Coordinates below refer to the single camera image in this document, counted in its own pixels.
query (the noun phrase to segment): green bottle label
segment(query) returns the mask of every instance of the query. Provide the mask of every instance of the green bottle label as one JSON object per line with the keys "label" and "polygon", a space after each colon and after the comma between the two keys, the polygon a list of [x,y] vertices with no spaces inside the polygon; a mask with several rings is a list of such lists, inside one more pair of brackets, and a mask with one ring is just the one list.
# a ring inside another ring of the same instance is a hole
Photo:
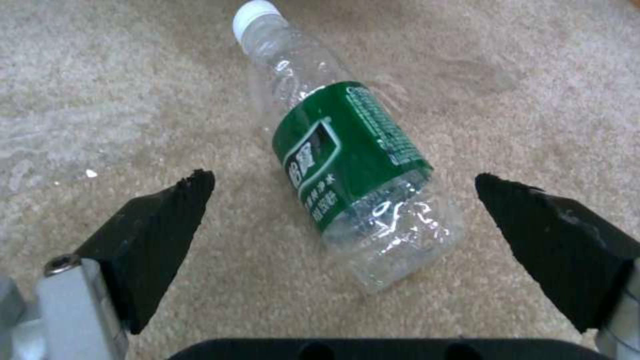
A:
{"label": "green bottle label", "polygon": [[431,166],[363,84],[316,91],[284,118],[273,150],[320,231],[387,181]]}

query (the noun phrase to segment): bottle neck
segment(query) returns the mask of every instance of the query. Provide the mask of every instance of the bottle neck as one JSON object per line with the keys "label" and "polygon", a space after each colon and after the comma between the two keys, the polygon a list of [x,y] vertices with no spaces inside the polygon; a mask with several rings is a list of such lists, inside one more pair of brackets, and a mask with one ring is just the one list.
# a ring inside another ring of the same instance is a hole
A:
{"label": "bottle neck", "polygon": [[289,27],[289,23],[279,15],[264,15],[255,19],[244,31],[242,48],[253,61],[261,62],[277,51],[273,41],[276,33]]}

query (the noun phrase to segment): floor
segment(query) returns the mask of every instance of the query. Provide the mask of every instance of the floor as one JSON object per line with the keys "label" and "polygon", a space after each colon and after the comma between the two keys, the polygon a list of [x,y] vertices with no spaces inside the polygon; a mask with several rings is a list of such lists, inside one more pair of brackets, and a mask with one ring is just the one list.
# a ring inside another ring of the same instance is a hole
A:
{"label": "floor", "polygon": [[514,260],[480,172],[640,238],[640,10],[627,0],[276,4],[377,89],[463,210],[465,239],[375,296],[326,265],[250,109],[240,0],[0,1],[0,272],[42,265],[194,168],[216,191],[129,359],[222,337],[544,337],[589,345]]}

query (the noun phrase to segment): plastic water bottle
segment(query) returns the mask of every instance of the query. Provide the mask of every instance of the plastic water bottle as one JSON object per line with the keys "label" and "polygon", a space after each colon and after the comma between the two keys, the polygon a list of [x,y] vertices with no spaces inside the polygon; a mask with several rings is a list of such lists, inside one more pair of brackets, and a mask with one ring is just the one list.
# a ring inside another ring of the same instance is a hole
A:
{"label": "plastic water bottle", "polygon": [[461,238],[431,165],[329,49],[264,0],[242,6],[233,25],[273,150],[330,254],[366,292]]}

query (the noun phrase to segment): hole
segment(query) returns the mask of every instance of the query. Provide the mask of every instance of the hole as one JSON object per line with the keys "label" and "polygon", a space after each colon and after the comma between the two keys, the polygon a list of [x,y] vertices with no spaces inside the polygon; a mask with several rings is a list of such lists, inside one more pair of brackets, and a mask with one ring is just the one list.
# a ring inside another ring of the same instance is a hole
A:
{"label": "hole", "polygon": [[452,344],[447,348],[445,360],[483,360],[482,355],[467,344]]}
{"label": "hole", "polygon": [[330,347],[322,343],[305,345],[298,356],[298,360],[334,360],[335,356]]}
{"label": "hole", "polygon": [[72,259],[71,256],[69,255],[62,255],[56,259],[53,259],[51,261],[51,267],[54,269],[58,269],[58,268],[63,268],[65,266],[68,266],[69,264],[71,264]]}

